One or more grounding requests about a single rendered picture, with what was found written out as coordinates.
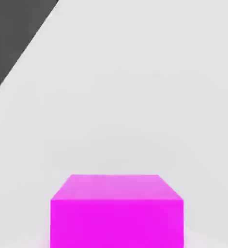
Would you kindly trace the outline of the small magenta cube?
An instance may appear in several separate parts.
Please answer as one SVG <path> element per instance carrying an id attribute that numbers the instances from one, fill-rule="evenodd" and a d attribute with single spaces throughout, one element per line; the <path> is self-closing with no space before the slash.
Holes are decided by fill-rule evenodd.
<path id="1" fill-rule="evenodd" d="M 183 207 L 158 175 L 71 175 L 50 201 L 50 248 L 184 248 Z"/>

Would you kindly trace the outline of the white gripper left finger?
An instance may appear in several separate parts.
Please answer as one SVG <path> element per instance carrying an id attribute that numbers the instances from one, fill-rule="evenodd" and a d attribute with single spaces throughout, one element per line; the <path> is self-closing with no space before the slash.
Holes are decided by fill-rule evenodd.
<path id="1" fill-rule="evenodd" d="M 33 248 L 50 248 L 49 238 L 37 237 L 33 242 Z"/>

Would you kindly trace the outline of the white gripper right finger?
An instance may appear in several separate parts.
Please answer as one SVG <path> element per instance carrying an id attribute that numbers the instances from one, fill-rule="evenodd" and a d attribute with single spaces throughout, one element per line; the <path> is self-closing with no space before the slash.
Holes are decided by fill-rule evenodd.
<path id="1" fill-rule="evenodd" d="M 228 229 L 196 232 L 185 226 L 184 248 L 228 248 Z"/>

